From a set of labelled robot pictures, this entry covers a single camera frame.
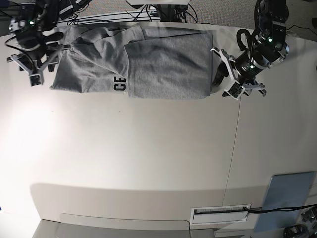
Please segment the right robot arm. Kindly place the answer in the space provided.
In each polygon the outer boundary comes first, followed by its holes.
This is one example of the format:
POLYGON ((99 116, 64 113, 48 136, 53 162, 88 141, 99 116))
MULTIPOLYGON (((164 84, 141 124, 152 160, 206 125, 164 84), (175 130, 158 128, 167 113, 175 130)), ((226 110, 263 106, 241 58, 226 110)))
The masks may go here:
POLYGON ((9 56, 6 61, 15 62, 20 71, 25 71, 32 86, 43 84, 44 69, 53 72, 59 53, 70 49, 70 45, 59 43, 64 36, 62 32, 43 34, 56 27, 59 12, 58 0, 32 0, 22 3, 19 15, 11 19, 9 31, 13 36, 4 44, 20 53, 9 56))

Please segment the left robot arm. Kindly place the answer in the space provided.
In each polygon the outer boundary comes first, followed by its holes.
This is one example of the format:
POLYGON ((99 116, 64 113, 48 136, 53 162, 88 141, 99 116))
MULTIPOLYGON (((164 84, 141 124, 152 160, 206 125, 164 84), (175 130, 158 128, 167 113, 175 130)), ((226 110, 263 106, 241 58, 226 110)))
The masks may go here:
POLYGON ((254 31, 239 29, 236 33, 241 55, 236 58, 224 49, 211 49, 221 58, 212 85, 217 87, 224 78, 230 78, 223 97, 238 100, 242 95, 249 96, 253 91, 260 92, 262 96, 266 95, 265 85, 258 83, 256 76, 263 70, 283 62, 287 57, 288 16, 289 11, 284 0, 259 0, 254 10, 254 31))

